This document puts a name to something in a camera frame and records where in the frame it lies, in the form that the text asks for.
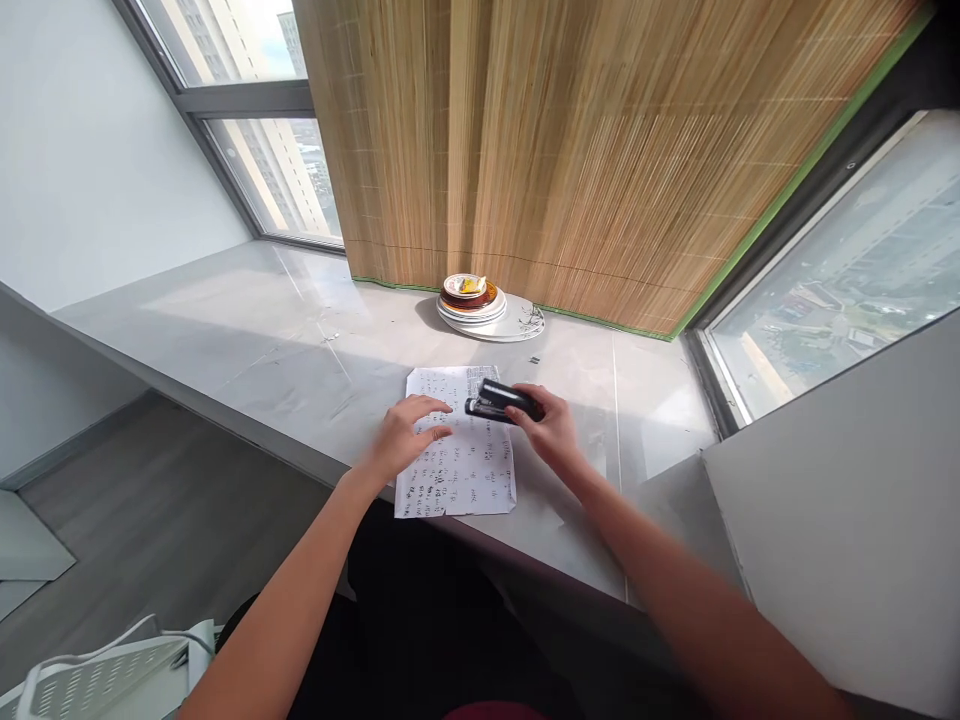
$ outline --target stapler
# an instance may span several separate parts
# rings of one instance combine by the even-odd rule
[[[523,410],[534,422],[543,420],[544,413],[540,403],[525,392],[489,378],[480,381],[480,390],[477,395],[478,397],[467,399],[463,408],[467,415],[516,425],[505,412],[506,408],[512,406]]]

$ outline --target handwritten paper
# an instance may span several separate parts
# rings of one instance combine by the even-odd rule
[[[430,395],[453,408],[418,421],[421,432],[449,425],[453,435],[433,443],[397,477],[394,516],[496,515],[517,504],[513,444],[506,425],[464,412],[483,378],[499,380],[493,365],[417,368],[407,376],[407,395]]]

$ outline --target bamboo blind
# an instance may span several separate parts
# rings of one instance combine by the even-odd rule
[[[295,0],[355,277],[669,335],[919,0]]]

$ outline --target marble surface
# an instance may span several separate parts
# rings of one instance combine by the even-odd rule
[[[340,257],[251,242],[54,317],[346,465],[402,397],[412,368],[497,365],[506,382],[535,382],[566,397],[591,464],[739,583],[698,457],[716,437],[679,342],[554,313],[532,340],[481,342],[447,327],[435,297],[354,283]],[[575,499],[523,434],[511,432],[517,507],[458,521],[629,600],[623,573]],[[674,468],[673,480],[647,484]]]

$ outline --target gray floor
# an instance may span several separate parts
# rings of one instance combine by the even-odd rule
[[[223,622],[263,587],[329,495],[173,403],[21,491],[77,564],[0,622],[0,694],[37,662],[86,652],[157,613]]]

